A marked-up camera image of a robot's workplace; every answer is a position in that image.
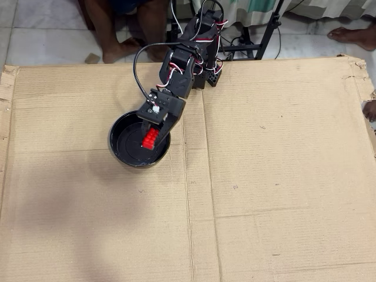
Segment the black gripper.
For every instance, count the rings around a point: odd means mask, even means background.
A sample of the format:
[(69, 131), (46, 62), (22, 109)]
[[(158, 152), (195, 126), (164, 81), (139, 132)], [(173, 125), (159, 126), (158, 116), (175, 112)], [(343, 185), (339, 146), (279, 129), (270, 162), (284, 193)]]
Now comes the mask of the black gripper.
[[(164, 122), (162, 128), (159, 130), (159, 134), (155, 139), (155, 146), (159, 146), (160, 143), (166, 138), (166, 136), (170, 133), (173, 129), (175, 124), (180, 120), (184, 107), (186, 105), (186, 101), (179, 98), (178, 96), (174, 96), (171, 94), (164, 94), (165, 95), (165, 105), (164, 109), (166, 110), (166, 114), (164, 117)], [(150, 122), (146, 119), (143, 119), (142, 122), (142, 136), (146, 136), (150, 130)]]

